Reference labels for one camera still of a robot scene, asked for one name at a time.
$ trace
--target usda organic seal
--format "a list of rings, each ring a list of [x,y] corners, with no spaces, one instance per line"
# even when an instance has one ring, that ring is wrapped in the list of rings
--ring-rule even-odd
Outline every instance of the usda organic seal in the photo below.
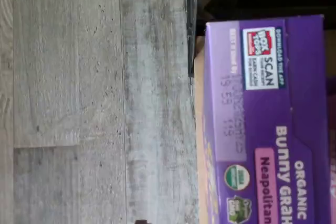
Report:
[[[250,183],[250,174],[245,167],[232,165],[226,169],[224,181],[228,187],[235,191],[244,190]]]

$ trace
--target cardboard box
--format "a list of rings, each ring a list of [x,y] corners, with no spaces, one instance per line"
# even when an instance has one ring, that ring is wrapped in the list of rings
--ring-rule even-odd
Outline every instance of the cardboard box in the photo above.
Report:
[[[330,223],[325,75],[321,16],[207,24],[203,223]]]

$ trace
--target bunny grahams box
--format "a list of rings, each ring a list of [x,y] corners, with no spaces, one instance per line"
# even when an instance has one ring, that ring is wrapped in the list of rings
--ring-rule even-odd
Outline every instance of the bunny grahams box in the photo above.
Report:
[[[330,223],[323,17],[208,23],[204,50],[208,223]]]

